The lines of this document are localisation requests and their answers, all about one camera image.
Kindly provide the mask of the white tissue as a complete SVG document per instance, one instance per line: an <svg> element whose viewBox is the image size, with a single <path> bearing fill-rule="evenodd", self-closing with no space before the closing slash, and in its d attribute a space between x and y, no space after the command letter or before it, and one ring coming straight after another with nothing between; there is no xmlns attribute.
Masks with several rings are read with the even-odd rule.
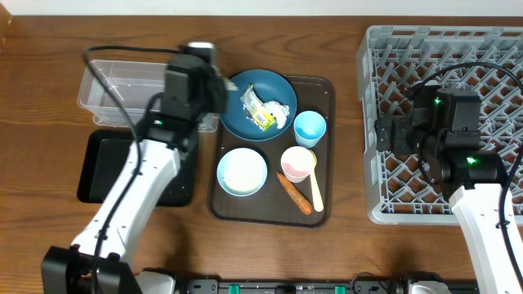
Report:
<svg viewBox="0 0 523 294"><path fill-rule="evenodd" d="M276 126L278 129L282 129L286 122L287 117L289 116L290 110L288 105L282 105L278 101L268 101L264 104L264 107L269 111L271 116L276 121Z"/></svg>

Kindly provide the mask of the light blue cup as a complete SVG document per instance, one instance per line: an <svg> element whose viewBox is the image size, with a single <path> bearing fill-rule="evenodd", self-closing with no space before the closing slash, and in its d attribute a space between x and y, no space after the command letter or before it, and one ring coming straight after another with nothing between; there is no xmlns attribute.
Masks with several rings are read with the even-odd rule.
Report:
<svg viewBox="0 0 523 294"><path fill-rule="evenodd" d="M293 130L296 142L301 147L311 149L324 136L327 131L327 123L321 114L308 110L295 117Z"/></svg>

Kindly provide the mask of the yellow green snack wrapper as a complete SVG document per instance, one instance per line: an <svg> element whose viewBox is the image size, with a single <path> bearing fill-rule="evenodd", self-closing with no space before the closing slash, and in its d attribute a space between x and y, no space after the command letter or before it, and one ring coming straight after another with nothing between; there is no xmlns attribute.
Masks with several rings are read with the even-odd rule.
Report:
<svg viewBox="0 0 523 294"><path fill-rule="evenodd" d="M258 98L252 83L248 85L240 100L244 108L250 113L253 121L262 131L267 131L276 124L275 118Z"/></svg>

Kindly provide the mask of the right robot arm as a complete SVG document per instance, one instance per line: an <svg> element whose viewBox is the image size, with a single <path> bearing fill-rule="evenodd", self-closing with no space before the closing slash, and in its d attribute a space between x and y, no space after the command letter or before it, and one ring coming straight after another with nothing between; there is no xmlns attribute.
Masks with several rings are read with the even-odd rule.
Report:
<svg viewBox="0 0 523 294"><path fill-rule="evenodd" d="M404 117L381 116L377 149L418 156L426 182L440 188L467 242L481 293L522 291L522 239L512 212L514 174L480 147L481 98L463 89L418 82L406 93Z"/></svg>

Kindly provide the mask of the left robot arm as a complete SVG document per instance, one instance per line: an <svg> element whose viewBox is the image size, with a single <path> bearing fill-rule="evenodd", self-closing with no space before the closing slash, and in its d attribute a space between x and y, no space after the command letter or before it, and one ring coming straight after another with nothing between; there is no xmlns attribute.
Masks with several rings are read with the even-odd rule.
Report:
<svg viewBox="0 0 523 294"><path fill-rule="evenodd" d="M210 42L173 51L164 89L150 97L138 123L90 55L83 60L118 107L132 133L126 162L101 207L70 247L50 247L41 264L45 293L174 293L177 280L162 269L134 274L141 235L164 190L199 142L206 114L223 113L230 81L217 67Z"/></svg>

